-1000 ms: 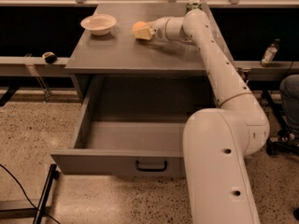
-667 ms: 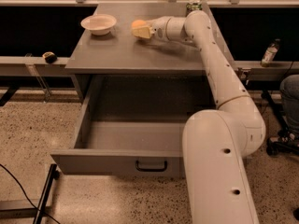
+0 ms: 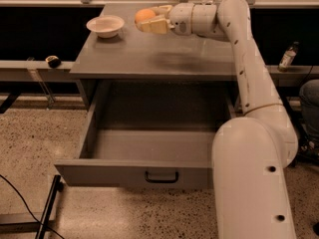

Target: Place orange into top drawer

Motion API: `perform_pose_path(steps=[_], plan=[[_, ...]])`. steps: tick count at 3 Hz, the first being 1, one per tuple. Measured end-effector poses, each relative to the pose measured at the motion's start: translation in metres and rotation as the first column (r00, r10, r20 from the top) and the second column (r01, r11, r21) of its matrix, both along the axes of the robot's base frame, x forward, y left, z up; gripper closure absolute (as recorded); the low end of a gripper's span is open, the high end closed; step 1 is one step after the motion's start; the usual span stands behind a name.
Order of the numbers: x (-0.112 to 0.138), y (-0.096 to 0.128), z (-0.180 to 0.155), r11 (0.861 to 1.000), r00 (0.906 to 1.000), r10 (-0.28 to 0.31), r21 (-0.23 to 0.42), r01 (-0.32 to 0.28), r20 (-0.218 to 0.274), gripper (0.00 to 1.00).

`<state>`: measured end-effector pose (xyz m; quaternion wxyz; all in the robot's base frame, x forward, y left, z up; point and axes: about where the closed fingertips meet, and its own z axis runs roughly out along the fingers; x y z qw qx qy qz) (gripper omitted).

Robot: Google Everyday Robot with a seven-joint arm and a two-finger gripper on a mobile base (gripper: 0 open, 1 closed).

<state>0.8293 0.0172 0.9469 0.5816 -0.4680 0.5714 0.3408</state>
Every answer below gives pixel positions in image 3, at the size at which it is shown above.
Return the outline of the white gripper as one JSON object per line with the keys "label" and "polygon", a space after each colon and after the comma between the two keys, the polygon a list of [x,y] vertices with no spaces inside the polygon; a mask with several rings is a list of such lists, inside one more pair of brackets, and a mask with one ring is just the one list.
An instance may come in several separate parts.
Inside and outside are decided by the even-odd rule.
{"label": "white gripper", "polygon": [[179,3],[172,8],[172,5],[152,7],[156,13],[152,18],[137,18],[137,28],[145,33],[167,34],[171,30],[181,36],[191,34],[191,18],[193,3]]}

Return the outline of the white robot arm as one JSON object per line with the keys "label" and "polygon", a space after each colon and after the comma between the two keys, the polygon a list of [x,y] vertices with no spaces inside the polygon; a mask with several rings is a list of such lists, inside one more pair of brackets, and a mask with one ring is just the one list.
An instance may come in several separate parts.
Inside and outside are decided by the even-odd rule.
{"label": "white robot arm", "polygon": [[219,239],[297,239],[284,169],[298,138],[251,31],[246,0],[180,3],[138,11],[145,33],[223,35],[231,45],[243,115],[224,123],[212,144]]}

